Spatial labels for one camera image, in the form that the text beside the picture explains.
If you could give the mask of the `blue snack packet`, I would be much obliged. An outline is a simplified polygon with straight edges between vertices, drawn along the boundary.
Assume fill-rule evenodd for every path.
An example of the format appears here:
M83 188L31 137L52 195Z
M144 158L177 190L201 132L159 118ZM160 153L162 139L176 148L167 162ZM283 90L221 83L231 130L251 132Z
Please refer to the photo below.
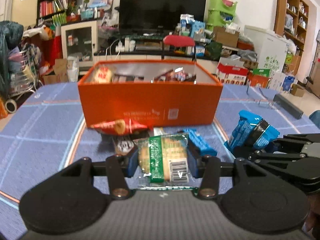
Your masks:
M231 153L234 153L236 147L242 146L262 150L279 135L280 132L261 116L241 110L238 124L224 145Z

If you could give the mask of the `brown snack packet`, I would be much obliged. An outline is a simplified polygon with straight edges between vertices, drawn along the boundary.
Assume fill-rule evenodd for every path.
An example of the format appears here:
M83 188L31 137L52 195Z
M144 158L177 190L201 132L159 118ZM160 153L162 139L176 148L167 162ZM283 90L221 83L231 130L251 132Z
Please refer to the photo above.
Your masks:
M134 147L135 140L148 138L147 134L131 134L112 138L116 155L127 155Z

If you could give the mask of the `green cake packet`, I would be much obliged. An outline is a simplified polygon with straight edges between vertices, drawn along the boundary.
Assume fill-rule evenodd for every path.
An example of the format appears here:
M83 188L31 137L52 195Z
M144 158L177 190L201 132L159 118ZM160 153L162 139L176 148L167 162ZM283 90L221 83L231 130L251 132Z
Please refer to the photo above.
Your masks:
M138 164L147 186L185 186L189 183L187 133L136 139Z

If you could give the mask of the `black eyeglass case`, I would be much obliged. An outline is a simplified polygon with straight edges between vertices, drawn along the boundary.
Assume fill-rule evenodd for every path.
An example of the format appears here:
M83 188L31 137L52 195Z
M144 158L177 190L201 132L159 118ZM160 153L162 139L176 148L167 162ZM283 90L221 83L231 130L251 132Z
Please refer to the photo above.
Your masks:
M280 107L287 111L295 119L301 119L304 112L291 103L287 98L281 94L276 94L273 98L273 101L276 102Z

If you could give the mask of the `black eyeglasses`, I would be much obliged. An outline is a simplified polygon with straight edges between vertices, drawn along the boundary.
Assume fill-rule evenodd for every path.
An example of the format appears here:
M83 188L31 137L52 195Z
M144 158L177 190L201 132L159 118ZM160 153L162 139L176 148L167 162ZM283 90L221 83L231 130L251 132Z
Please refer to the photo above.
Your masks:
M259 107L274 108L274 101L266 97L260 87L246 86L246 94L249 100L256 103Z

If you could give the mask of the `red biscuit snack packet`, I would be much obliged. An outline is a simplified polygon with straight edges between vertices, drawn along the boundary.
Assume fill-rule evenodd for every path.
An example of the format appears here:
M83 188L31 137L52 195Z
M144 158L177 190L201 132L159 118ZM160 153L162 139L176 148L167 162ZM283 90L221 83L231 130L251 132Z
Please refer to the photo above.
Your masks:
M104 121L90 126L91 129L106 135L130 135L148 130L148 126L140 124L131 118L118 119L114 121Z

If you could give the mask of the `red white carton box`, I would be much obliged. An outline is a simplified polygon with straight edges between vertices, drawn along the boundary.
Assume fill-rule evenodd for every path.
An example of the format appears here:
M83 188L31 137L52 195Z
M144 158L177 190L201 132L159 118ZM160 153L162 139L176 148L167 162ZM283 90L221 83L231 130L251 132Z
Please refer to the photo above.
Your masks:
M217 65L217 78L221 83L244 85L248 76L248 69L238 66L229 66L222 63Z

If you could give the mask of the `white mini fridge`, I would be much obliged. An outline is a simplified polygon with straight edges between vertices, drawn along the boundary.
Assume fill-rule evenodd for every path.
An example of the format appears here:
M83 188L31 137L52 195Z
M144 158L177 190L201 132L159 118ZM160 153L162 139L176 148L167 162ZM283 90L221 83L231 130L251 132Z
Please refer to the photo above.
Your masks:
M289 48L287 39L274 31L250 25L245 25L244 35L253 42L258 68L282 71Z

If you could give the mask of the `roll of tape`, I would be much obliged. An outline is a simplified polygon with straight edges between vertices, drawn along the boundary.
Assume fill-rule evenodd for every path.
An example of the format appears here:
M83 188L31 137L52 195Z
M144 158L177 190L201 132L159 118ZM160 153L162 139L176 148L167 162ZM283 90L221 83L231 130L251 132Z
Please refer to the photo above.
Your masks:
M16 101L13 100L13 99L8 99L8 100L5 102L5 109L6 109L7 112L10 113L10 114L16 113L16 111L17 111L17 109L18 109Z

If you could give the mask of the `wooden shelf unit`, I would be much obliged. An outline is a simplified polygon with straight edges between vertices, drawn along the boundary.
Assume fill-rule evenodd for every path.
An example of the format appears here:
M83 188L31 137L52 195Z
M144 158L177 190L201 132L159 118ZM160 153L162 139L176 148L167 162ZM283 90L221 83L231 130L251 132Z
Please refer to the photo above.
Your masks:
M302 56L308 27L309 6L303 0L277 0L274 32L294 42Z

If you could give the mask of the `brown cardboard box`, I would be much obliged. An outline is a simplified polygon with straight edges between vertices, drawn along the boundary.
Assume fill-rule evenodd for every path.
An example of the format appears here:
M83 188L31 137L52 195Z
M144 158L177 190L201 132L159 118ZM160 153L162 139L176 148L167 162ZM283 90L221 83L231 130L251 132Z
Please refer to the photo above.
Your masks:
M213 28L213 41L221 43L223 46L236 48L238 39L238 31L228 32L226 28L220 26L215 26Z

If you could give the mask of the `orange cardboard box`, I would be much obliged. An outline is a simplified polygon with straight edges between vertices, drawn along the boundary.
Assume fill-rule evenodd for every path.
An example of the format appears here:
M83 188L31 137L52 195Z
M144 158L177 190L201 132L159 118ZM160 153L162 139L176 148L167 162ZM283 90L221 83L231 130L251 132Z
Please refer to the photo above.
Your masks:
M94 83L99 67L143 80ZM99 61L78 82L87 126L123 118L153 127L208 125L222 89L214 75L188 60Z

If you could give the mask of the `white tv stand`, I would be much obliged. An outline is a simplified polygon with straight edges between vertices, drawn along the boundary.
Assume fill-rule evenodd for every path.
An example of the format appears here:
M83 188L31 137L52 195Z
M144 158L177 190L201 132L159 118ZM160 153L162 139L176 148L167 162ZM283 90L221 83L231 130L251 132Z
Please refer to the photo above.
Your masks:
M174 51L173 47L165 46L164 56L162 54L162 41L161 40L139 40L138 42L151 41L158 45L158 49L152 48L150 50L134 50L134 51L116 51L116 46L121 42L125 47L125 41L128 43L131 41L130 37L116 39L116 37L110 37L108 40L102 38L99 39L99 49L93 53L93 64L98 61L105 60L188 60L193 59L193 55L179 54Z

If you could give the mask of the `white glass door cabinet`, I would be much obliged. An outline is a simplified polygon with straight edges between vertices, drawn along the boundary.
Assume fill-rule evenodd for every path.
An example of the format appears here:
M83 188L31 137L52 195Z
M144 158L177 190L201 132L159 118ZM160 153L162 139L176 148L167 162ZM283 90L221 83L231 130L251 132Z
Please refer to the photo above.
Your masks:
M68 23L61 27L63 58L77 57L80 69L92 67L98 48L97 20Z

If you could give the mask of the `green stacked storage bins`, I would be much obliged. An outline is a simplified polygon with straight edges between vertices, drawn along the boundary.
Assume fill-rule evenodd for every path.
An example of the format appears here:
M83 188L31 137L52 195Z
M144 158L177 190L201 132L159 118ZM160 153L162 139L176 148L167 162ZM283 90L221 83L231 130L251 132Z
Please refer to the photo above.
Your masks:
M238 3L233 0L210 0L206 29L226 27L234 21Z

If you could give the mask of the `red folding chair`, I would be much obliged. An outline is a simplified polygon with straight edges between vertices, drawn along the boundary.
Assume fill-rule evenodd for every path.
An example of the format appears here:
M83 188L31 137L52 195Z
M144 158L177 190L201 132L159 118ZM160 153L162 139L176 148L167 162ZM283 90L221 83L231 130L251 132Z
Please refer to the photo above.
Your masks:
M182 35L167 35L166 37L164 37L162 41L162 60L165 59L165 45L169 45L174 48L193 48L194 54L192 56L192 61L196 61L196 43L193 38Z

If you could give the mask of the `white air conditioner unit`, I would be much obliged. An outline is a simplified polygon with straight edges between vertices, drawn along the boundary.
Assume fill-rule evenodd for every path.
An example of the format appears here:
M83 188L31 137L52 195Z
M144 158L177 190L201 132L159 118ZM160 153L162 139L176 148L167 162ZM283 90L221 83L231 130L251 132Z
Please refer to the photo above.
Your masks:
M33 27L37 19L37 0L12 0L11 21Z

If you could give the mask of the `black flat screen television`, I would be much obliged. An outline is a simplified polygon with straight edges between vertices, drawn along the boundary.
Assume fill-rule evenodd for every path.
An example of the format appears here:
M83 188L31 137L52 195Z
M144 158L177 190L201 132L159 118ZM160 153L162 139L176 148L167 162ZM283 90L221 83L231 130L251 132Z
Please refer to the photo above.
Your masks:
M173 31L181 15L202 22L206 0L120 0L121 34Z

